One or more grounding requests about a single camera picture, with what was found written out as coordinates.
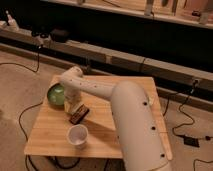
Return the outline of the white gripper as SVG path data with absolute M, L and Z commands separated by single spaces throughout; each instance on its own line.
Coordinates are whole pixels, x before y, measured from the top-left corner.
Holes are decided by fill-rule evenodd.
M 67 104 L 72 106 L 81 103 L 81 93 L 79 90 L 66 88 L 64 91 L 64 109 Z

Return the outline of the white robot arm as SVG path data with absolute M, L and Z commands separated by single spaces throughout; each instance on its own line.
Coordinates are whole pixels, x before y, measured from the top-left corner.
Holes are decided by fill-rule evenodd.
M 77 66 L 64 72 L 59 82 L 69 98 L 83 91 L 110 102 L 126 171 L 172 171 L 142 86 L 127 80 L 88 80 Z

